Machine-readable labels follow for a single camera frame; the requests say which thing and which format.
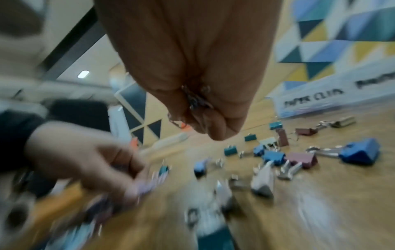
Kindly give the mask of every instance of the wooden table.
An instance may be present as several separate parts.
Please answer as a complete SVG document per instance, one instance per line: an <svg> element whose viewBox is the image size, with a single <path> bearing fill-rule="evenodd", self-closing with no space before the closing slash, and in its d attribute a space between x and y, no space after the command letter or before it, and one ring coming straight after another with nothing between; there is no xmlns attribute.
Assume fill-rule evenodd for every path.
<svg viewBox="0 0 395 250"><path fill-rule="evenodd" d="M337 159L318 157L318 165L301 170L294 180L275 182L274 199L235 192L241 212L229 218L230 230L240 249L394 249L395 246L395 105L377 103L284 120L287 132L315 126L321 120L355 115L357 124L327 128L311 137L290 140L283 152L303 152L311 145L332 147L368 137L382 148L372 167L347 165ZM172 165L165 184L146 197L140 206L110 220L102 236L85 250L187 250L195 249L193 233L184 212L212 201L216 180L231 174L250 178L260 158L226 157L225 168L196 180L193 165L207 157L223 156L223 148L235 144L251 150L257 141L244 142L254 133L258 139L275 135L268 124L244 130L224 142L194 135L179 145L150 157L157 170L163 157Z"/></svg>

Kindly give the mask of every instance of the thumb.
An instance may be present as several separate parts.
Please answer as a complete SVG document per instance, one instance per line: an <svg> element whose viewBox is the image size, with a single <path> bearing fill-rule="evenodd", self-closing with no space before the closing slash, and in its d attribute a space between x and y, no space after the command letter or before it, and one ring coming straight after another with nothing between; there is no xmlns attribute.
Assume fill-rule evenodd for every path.
<svg viewBox="0 0 395 250"><path fill-rule="evenodd" d="M81 179L82 185L109 194L117 202L133 203L138 200L142 181L110 167L103 159L96 163L93 173Z"/></svg>

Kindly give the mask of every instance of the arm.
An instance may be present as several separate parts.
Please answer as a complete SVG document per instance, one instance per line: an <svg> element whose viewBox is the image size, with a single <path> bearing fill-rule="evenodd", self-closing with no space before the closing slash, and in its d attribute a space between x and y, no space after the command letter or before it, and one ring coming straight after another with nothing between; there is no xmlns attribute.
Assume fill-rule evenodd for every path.
<svg viewBox="0 0 395 250"><path fill-rule="evenodd" d="M33 131L45 122L36 114L16 111L0 113L0 173L24 167L24 147Z"/></svg>

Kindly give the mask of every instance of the fist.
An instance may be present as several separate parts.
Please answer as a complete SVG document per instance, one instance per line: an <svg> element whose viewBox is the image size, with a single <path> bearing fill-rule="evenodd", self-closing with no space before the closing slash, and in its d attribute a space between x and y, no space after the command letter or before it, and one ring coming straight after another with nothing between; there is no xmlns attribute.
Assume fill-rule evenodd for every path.
<svg viewBox="0 0 395 250"><path fill-rule="evenodd" d="M95 0L137 83L173 120L214 140L236 135L263 78L280 0ZM214 108L189 109L181 87Z"/></svg>

